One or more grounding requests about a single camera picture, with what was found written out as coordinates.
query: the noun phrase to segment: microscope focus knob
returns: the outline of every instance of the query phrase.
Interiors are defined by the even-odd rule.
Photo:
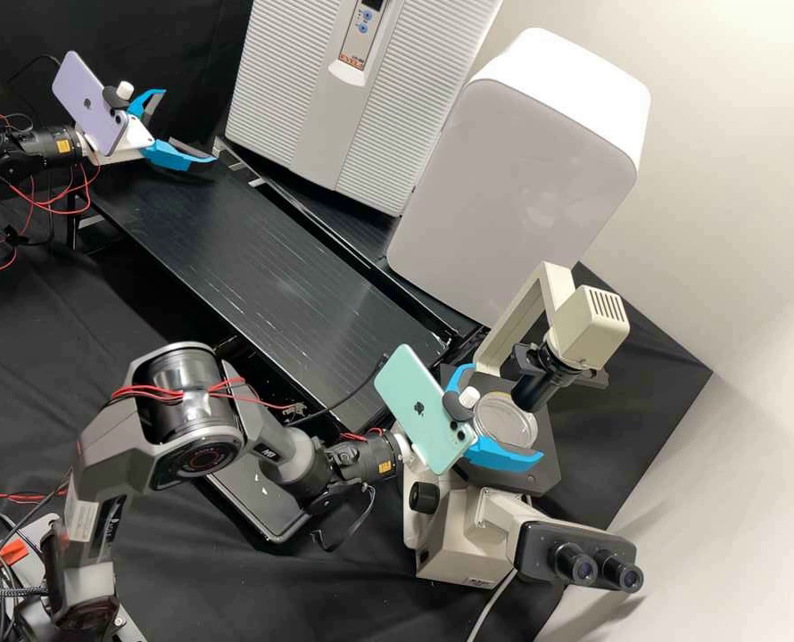
[[[416,481],[409,491],[409,508],[417,513],[435,514],[439,507],[439,487]]]

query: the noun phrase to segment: microscope eyepiece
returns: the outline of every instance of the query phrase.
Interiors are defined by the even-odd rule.
[[[572,542],[553,548],[550,563],[560,579],[578,586],[590,586],[599,574],[593,558]]]
[[[620,559],[617,553],[601,550],[596,556],[596,564],[602,577],[626,593],[637,593],[644,585],[644,573],[635,564]]]

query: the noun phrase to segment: white wall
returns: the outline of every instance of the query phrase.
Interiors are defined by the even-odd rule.
[[[794,0],[504,0],[478,65],[527,26],[650,88],[585,262],[716,372],[612,525],[644,590],[570,589],[541,638],[794,639]]]

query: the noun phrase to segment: white air purifier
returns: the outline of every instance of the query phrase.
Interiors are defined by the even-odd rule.
[[[629,194],[648,112],[638,80],[528,29],[459,95],[389,264],[492,326],[540,261],[571,268]]]
[[[229,140],[392,216],[501,0],[254,0]]]

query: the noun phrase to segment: black table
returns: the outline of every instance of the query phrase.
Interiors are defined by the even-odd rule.
[[[352,391],[402,343],[428,366],[454,343],[456,333],[422,325],[242,173],[216,167],[214,180],[186,183],[143,164],[110,168],[94,203],[315,407]],[[384,411],[371,383],[334,416],[358,431]]]

